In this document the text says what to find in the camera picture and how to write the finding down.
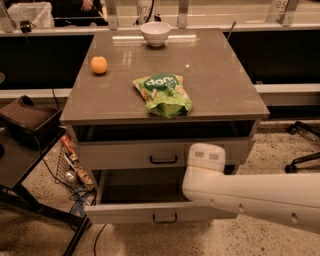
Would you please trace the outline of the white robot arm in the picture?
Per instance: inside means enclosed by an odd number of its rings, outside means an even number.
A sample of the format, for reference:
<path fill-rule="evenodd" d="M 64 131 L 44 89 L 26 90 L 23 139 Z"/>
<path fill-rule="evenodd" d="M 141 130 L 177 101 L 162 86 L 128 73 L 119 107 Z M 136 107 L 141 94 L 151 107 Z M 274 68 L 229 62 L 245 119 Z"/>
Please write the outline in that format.
<path fill-rule="evenodd" d="M 184 196 L 227 212 L 320 233 L 319 174 L 226 175 L 225 162 L 222 147 L 193 144 Z"/>

